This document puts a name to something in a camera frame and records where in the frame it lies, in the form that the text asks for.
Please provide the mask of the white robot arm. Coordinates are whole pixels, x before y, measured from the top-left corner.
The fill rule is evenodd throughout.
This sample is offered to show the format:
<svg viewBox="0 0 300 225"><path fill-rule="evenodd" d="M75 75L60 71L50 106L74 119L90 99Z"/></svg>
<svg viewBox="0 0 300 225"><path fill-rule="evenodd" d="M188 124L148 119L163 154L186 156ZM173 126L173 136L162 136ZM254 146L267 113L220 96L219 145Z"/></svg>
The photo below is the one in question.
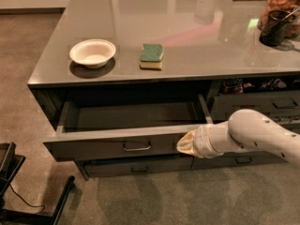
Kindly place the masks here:
<svg viewBox="0 0 300 225"><path fill-rule="evenodd" d="M200 125L186 133L176 148L197 158L264 151L300 166L300 135L250 109L234 112L222 123Z"/></svg>

